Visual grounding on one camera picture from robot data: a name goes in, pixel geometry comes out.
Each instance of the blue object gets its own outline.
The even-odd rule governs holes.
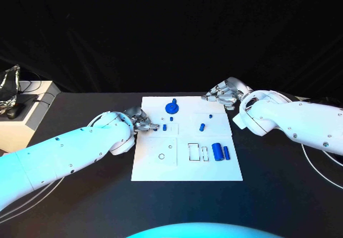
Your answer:
[[[176,104],[176,99],[173,99],[173,102],[166,105],[166,112],[169,114],[176,114],[179,112],[179,105]]]
[[[229,156],[229,150],[226,146],[223,147],[223,153],[225,153],[225,159],[229,160],[231,156]]]
[[[205,129],[205,124],[200,125],[200,131],[203,131],[203,129]]]
[[[216,161],[223,160],[223,151],[222,151],[222,146],[219,143],[212,144],[212,150],[213,150],[215,160]]]
[[[239,237],[239,238],[281,238],[280,236],[231,224],[221,223],[180,223],[156,227],[146,230],[128,238],[156,238],[156,237],[183,237],[183,238],[205,238],[205,237]]]

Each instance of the black curtain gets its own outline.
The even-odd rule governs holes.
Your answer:
[[[342,98],[340,6],[308,0],[12,1],[1,68],[69,92],[255,90]]]

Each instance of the table surface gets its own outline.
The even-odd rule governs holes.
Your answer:
[[[107,111],[141,104],[143,96],[203,93],[61,93],[29,145],[85,126]],[[46,199],[0,224],[1,237],[125,237],[185,222],[246,226],[283,237],[342,237],[343,190],[313,170],[300,144],[280,130],[264,137],[232,122],[244,181],[131,181],[134,150],[105,157],[69,175]],[[320,171],[340,181],[342,168],[307,147]],[[25,196],[12,206],[32,197]]]

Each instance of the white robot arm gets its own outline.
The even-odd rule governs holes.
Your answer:
[[[236,78],[219,83],[203,100],[219,102],[228,110],[241,100],[234,122],[264,136],[274,128],[288,138],[320,150],[343,155],[343,109],[307,102],[293,102],[275,91],[254,91]]]
[[[134,145],[138,130],[157,129],[140,107],[107,112],[82,127],[0,157],[0,210],[23,195]]]

